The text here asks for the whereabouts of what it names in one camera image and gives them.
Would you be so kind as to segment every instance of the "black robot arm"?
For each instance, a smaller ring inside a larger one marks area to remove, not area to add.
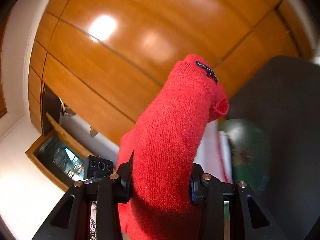
[[[128,203],[132,192],[132,159],[117,173],[102,178],[76,181],[60,199],[33,240],[87,240],[92,201],[97,205],[97,239],[122,240],[118,203]],[[244,181],[220,182],[194,164],[190,178],[190,199],[203,205],[198,240],[224,239],[224,201],[230,206],[231,240],[285,240],[271,214]]]

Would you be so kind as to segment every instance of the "red knitted fabric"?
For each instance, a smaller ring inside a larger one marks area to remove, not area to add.
[[[133,157],[133,196],[119,204],[131,240],[197,239],[200,213],[189,199],[193,160],[206,124],[228,111],[220,83],[195,61],[178,61],[164,87],[121,140],[118,165]]]

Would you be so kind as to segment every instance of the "white fabric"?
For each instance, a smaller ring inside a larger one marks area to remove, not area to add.
[[[232,183],[228,135],[218,133],[217,120],[207,124],[194,163],[200,164],[205,173],[210,173],[220,181]]]

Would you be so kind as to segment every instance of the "white wall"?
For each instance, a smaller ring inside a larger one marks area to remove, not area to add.
[[[0,140],[28,110],[29,62],[36,31],[49,0],[18,0],[4,32],[1,78],[8,113],[0,119]]]
[[[116,166],[119,152],[118,145],[101,133],[98,133],[93,138],[90,137],[90,125],[78,114],[60,116],[59,121],[60,125],[89,151],[101,158],[113,161],[114,166]]]
[[[64,194],[25,154],[37,138],[26,116],[0,142],[0,214],[17,240],[32,239]]]
[[[33,42],[49,0],[18,0],[4,33],[1,78],[8,113],[0,119],[0,215],[17,240],[32,239],[63,192],[25,151],[39,138],[28,109]]]

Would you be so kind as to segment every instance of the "black fabric tag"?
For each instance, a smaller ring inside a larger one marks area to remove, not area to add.
[[[207,76],[213,78],[214,81],[216,82],[216,84],[218,84],[218,79],[217,79],[216,75],[214,74],[214,72],[213,72],[213,70],[212,70],[211,68],[209,68],[209,67],[206,66],[205,64],[201,63],[200,61],[196,61],[196,64],[197,64],[199,67],[205,69],[206,72],[207,72]]]

